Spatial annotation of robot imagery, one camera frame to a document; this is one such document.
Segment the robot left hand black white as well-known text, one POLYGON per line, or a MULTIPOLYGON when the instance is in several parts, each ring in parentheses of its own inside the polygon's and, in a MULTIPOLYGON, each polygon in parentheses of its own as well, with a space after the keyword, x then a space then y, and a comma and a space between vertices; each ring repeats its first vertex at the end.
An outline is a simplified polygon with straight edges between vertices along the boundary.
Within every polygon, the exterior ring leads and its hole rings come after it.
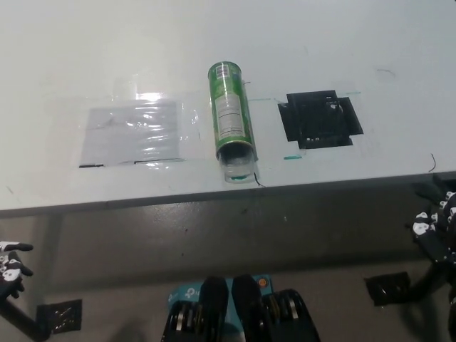
POLYGON ((23 277, 33 276, 33 272, 24 265, 18 252, 32 250, 31 244, 1 241, 1 302, 10 296, 17 299, 24 292, 23 277))

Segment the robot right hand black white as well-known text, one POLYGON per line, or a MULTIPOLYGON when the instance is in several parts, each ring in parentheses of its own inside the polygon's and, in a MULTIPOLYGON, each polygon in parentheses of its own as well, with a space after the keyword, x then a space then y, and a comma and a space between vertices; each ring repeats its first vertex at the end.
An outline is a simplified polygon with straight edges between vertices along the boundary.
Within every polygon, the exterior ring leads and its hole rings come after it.
POLYGON ((415 187, 430 205, 407 226, 413 241, 434 264, 455 267, 455 182, 437 175, 415 187))

